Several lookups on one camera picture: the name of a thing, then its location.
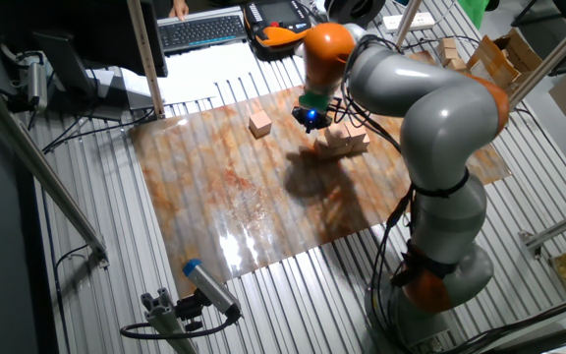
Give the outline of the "person hand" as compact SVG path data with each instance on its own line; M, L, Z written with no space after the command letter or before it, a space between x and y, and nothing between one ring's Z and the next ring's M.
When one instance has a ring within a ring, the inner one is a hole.
M189 6L186 0L172 0L172 6L169 12L169 18L177 18L183 21L189 14Z

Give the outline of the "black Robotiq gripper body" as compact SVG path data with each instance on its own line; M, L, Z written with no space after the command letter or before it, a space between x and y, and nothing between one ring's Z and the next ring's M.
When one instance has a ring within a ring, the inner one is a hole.
M326 127L326 116L315 109L301 108L298 119L306 129L324 129Z

